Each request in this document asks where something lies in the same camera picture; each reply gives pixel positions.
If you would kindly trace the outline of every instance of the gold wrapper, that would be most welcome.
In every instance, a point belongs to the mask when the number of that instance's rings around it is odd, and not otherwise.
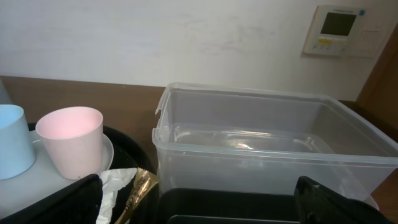
[[[159,178],[141,168],[137,168],[136,178],[134,179],[133,188],[130,197],[126,202],[126,208],[115,224],[125,224],[138,207],[141,200],[150,192],[150,190],[159,183]]]

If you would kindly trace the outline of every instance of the wall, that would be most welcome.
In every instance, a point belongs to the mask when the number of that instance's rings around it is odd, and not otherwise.
[[[0,0],[0,75],[355,100],[377,57],[301,56],[322,4],[369,7],[381,46],[397,21],[396,0]]]

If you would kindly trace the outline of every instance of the thermostat screen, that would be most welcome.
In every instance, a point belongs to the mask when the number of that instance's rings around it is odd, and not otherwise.
[[[321,34],[348,36],[356,15],[328,12]]]

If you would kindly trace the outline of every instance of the yellow sticker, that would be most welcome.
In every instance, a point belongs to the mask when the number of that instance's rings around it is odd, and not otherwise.
[[[331,40],[318,40],[319,45],[331,45]]]

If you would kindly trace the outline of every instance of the cup rim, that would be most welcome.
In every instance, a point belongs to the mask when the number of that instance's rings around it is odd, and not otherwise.
[[[49,116],[49,115],[52,114],[52,113],[56,113],[56,112],[58,112],[58,111],[67,110],[67,109],[71,109],[71,108],[88,108],[88,109],[91,109],[91,110],[95,110],[96,112],[99,113],[99,115],[101,115],[101,122],[99,122],[99,124],[98,124],[95,128],[93,128],[92,130],[90,130],[90,131],[87,131],[87,132],[85,132],[85,133],[82,133],[82,134],[79,134],[79,135],[76,135],[76,136],[72,136],[72,137],[69,137],[69,138],[48,138],[48,137],[46,137],[46,136],[40,134],[40,132],[39,132],[39,130],[37,129],[37,127],[38,127],[38,125],[39,125],[41,122],[43,122],[43,120],[44,120],[45,117]],[[93,132],[94,130],[96,130],[98,127],[100,127],[100,126],[103,124],[103,121],[104,121],[104,116],[102,115],[102,113],[101,113],[99,110],[97,110],[97,109],[95,109],[95,108],[91,108],[91,107],[89,107],[89,106],[70,106],[70,107],[67,107],[67,108],[61,108],[61,109],[55,110],[55,111],[53,111],[53,112],[49,112],[48,114],[46,114],[46,115],[44,115],[43,117],[41,117],[41,118],[39,119],[39,121],[36,123],[35,130],[36,130],[37,134],[39,134],[39,136],[41,136],[41,137],[43,137],[43,138],[45,138],[45,139],[51,139],[51,140],[67,140],[67,139],[78,138],[78,137],[81,137],[81,136],[84,136],[84,135],[86,135],[86,134],[88,134],[88,133]]]
[[[15,122],[19,121],[25,114],[24,109],[22,107],[18,106],[18,105],[0,105],[0,107],[16,107],[16,108],[22,110],[22,113],[18,116],[17,119],[15,119],[13,122],[5,125],[4,127],[0,127],[0,129],[8,128],[9,126],[13,125]]]

